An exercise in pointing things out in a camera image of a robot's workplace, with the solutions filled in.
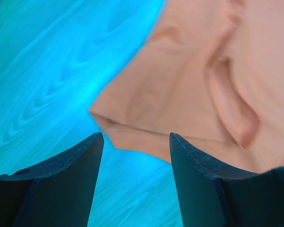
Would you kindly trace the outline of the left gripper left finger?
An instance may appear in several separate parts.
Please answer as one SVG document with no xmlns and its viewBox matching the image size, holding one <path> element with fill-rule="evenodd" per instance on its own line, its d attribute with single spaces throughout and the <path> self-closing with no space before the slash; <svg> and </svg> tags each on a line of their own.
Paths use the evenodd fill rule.
<svg viewBox="0 0 284 227">
<path fill-rule="evenodd" d="M 0 175 L 0 227 L 85 227 L 104 147 L 101 133 L 12 175 Z"/>
</svg>

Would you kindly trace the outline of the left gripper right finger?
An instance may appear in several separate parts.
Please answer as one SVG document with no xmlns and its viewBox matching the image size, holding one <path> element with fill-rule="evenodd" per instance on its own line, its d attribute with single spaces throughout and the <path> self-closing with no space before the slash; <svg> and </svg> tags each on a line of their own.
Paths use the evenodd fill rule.
<svg viewBox="0 0 284 227">
<path fill-rule="evenodd" d="M 175 133 L 169 146 L 184 226 L 284 227 L 284 167 L 245 171 Z"/>
</svg>

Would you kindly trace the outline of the orange t shirt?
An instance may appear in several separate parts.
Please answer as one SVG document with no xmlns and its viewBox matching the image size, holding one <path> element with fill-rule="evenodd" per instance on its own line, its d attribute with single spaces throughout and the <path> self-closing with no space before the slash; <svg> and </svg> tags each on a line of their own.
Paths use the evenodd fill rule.
<svg viewBox="0 0 284 227">
<path fill-rule="evenodd" d="M 170 161 L 178 133 L 232 166 L 284 166 L 284 0 L 169 0 L 89 112 L 119 149 Z"/>
</svg>

